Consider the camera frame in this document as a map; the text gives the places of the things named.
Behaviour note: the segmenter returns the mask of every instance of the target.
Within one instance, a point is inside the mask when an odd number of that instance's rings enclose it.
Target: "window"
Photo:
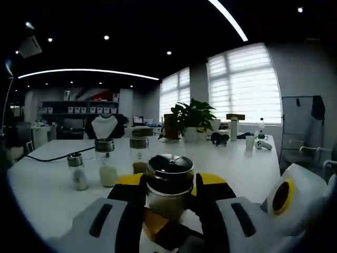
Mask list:
[[[165,79],[160,87],[159,121],[164,114],[172,113],[177,102],[190,103],[190,69],[186,68]]]
[[[245,114],[242,123],[281,124],[281,99],[276,73],[264,44],[254,44],[209,58],[209,102],[214,115]]]

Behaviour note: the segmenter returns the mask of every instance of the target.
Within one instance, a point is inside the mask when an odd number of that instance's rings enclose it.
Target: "white flower pot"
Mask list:
[[[185,143],[198,143],[198,133],[196,128],[186,128],[184,140]]]

